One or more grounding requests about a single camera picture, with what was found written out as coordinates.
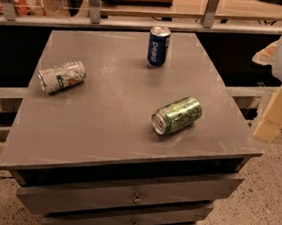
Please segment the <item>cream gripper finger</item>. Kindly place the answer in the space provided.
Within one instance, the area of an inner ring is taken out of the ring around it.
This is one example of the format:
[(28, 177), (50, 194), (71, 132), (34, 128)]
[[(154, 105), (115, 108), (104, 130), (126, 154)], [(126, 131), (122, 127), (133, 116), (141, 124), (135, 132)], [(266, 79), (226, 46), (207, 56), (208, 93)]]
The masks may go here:
[(260, 122), (252, 136), (260, 141), (269, 143), (282, 132), (282, 87), (275, 90), (271, 96)]
[(277, 48), (277, 41), (267, 45), (262, 50), (258, 51), (252, 61), (258, 65), (271, 65), (273, 63), (274, 51)]

